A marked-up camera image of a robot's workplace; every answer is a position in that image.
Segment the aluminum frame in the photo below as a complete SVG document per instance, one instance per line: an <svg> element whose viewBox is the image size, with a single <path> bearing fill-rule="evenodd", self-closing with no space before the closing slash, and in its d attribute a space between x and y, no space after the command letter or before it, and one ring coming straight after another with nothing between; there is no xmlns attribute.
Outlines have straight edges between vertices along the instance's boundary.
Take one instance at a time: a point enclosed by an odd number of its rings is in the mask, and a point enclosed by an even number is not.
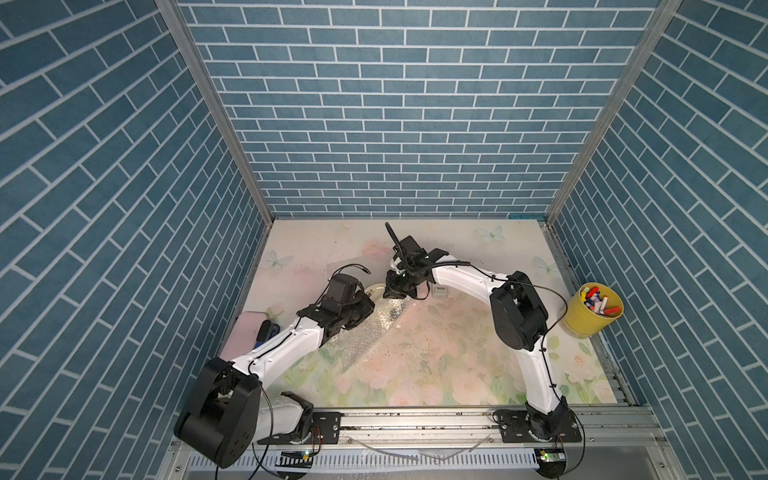
<svg viewBox="0 0 768 480"><path fill-rule="evenodd" d="M187 63L194 83L200 90L200 94L208 106L211 117L216 122L224 143L227 144L227 148L232 154L237 170L240 171L240 175L243 177L253 202L256 204L259 212L261 212L261 216L264 218L267 226L271 226L275 216L272 214L270 206L259 187L256 175L253 173L253 168L251 168L248 162L243 145L240 143L237 133L235 133L232 121L229 115L227 115L224 105L221 103L221 97L219 97L214 87L214 82L210 78L203 57L200 55L200 50L195 45L192 32L189 25L187 25L187 21L184 20L184 14L181 12L178 1L156 0L155 3L157 3L157 8L160 10L160 14L168 26L170 36L176 41L176 46Z"/></svg>
<svg viewBox="0 0 768 480"><path fill-rule="evenodd" d="M256 249L256 254L253 256L253 260L250 266L248 267L248 276L246 276L245 282L243 283L243 288L240 290L240 293L238 294L237 302L235 303L235 308L232 311L232 316L227 322L227 329L224 330L224 335L221 337L221 340L219 341L219 346L217 347L217 350L216 350L217 355L221 354L221 350L223 350L224 345L227 343L227 339L230 338L230 334L232 333L232 328L235 327L235 322L237 321L237 317L240 316L240 314L243 312L243 306L245 305L245 301L248 298L248 293L250 292L250 286L253 284L253 278L256 276L256 270L259 267L261 256L264 254L264 247L266 247L266 240L270 236L270 232L272 231L272 226L273 226L273 223L269 223L265 225L264 231L261 233L261 238L259 239L259 247Z"/></svg>
<svg viewBox="0 0 768 480"><path fill-rule="evenodd" d="M341 412L338 445L323 445L324 451L359 450L365 442L378 449L464 449L485 439L476 448L493 453L506 447L541 447L542 443L504 443L491 414L504 406L318 409ZM650 407L575 406L584 424L585 448L639 447L647 450L660 480L684 478L674 467L670 446ZM580 442L566 445L571 452ZM181 480L187 473L194 450L177 439L169 449L159 479Z"/></svg>
<svg viewBox="0 0 768 480"><path fill-rule="evenodd" d="M568 261L568 256L565 255L565 251L562 249L562 242L560 241L557 233L551 227L551 225L540 222L541 232L544 234L544 238L547 240L549 250L554 257L554 263L558 266L558 270L565 282L565 286L568 288L568 292L573 295L578 291L581 284L576 277L571 262ZM595 355L600 360L600 365L603 367L608 382L611 384L614 390L614 396L620 405L637 405L637 401L634 398L632 390L629 387L624 374L619 369L619 365L614 360L615 356L611 347L607 344L605 336L602 332L590 339L592 349Z"/></svg>
<svg viewBox="0 0 768 480"><path fill-rule="evenodd" d="M592 161L592 155L598 149L600 142L603 141L603 137L619 113L624 99L629 95L634 82L643 71L645 63L650 58L650 54L654 52L656 44L661 40L661 35L667 29L681 2L682 0L660 0L654 13L651 14L640 41L632 49L632 53L629 59L627 59L627 64L624 66L624 70L621 71L618 80L616 80L616 85L614 85L611 94L608 96L605 106L600 110L598 118L592 125L592 130L587 134L587 138L584 139L581 150L576 155L571 169L563 178L563 184L547 209L545 218L548 223L554 222L560 215L565 202L568 201L568 197L576 187L576 183L578 183L584 170L587 169L589 162Z"/></svg>

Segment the metal mounting plate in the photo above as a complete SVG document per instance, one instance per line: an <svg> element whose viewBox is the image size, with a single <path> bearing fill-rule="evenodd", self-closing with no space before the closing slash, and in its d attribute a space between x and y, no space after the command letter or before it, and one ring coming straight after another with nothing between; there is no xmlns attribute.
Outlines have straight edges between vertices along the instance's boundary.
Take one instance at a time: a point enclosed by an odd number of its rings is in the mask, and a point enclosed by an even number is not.
<svg viewBox="0 0 768 480"><path fill-rule="evenodd" d="M541 442L540 439L531 434L528 422L525 421L525 417L528 415L527 411L524 409L507 410L511 412L511 415L505 416L504 423L499 425L504 443ZM571 418L571 423L560 434L560 438L563 442L581 442L581 430L576 423L576 416L573 412L569 412L568 416Z"/></svg>
<svg viewBox="0 0 768 480"><path fill-rule="evenodd" d="M320 427L320 438L323 445L336 445L339 443L339 429L341 428L341 412L313 412L312 425ZM303 444L291 443L288 435L274 435L271 438L259 440L259 445L309 445L311 437Z"/></svg>

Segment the black motor housing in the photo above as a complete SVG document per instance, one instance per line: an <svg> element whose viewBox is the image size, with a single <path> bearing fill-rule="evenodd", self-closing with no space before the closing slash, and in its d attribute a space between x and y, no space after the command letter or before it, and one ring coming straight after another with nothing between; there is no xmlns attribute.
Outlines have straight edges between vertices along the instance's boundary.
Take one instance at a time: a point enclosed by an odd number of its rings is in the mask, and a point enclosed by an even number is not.
<svg viewBox="0 0 768 480"><path fill-rule="evenodd" d="M532 352L536 339L547 332L547 309L528 275L515 272L507 279L491 292L496 334L507 346Z"/></svg>
<svg viewBox="0 0 768 480"><path fill-rule="evenodd" d="M328 282L328 292L319 305L310 305L296 314L315 320L323 328L323 345L342 328L352 329L373 313L374 303L354 276L337 273Z"/></svg>
<svg viewBox="0 0 768 480"><path fill-rule="evenodd" d="M219 397L232 392L231 398ZM232 465L256 431L261 381L212 358L203 366L174 426L174 435L221 468Z"/></svg>
<svg viewBox="0 0 768 480"><path fill-rule="evenodd" d="M389 224L386 225L392 238L396 239ZM423 282L434 283L435 277L431 270L424 270L420 273L411 273L409 270L434 265L438 260L448 255L448 252L439 248L432 249L431 252L427 253L410 235L402 240L397 240L392 249L395 251L395 256L392 259L400 259L397 268L404 271L398 274L394 270L389 270L386 273L384 298L404 299L407 296L417 298L419 295L416 292L416 287Z"/></svg>

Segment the yellow bucket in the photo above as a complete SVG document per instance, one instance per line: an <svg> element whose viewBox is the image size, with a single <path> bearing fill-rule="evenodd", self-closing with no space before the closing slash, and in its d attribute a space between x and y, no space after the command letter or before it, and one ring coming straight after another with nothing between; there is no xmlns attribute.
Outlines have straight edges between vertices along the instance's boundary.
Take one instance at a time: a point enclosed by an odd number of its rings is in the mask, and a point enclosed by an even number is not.
<svg viewBox="0 0 768 480"><path fill-rule="evenodd" d="M584 288L590 289L593 286L600 289L601 297L608 297L606 308L619 306L621 307L621 311L614 316L605 317L588 309L581 301L581 291ZM576 294L571 297L571 301L568 302L568 313L566 313L563 318L563 324L569 333L577 338L583 339L599 332L622 315L624 315L624 302L621 301L621 298L619 298L616 292L602 283L585 283L579 287Z"/></svg>

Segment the bubble wrap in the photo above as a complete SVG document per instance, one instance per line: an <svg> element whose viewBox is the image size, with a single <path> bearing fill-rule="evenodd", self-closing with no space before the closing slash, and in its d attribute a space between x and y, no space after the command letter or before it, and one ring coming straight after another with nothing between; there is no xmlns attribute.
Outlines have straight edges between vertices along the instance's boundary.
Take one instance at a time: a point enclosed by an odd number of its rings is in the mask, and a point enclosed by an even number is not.
<svg viewBox="0 0 768 480"><path fill-rule="evenodd" d="M332 345L340 353L339 361L342 365L342 372L363 358L389 331L403 310L411 304L413 304L413 299L407 297L404 300L378 299L371 316L355 328L342 330L339 335L329 340L327 345Z"/></svg>

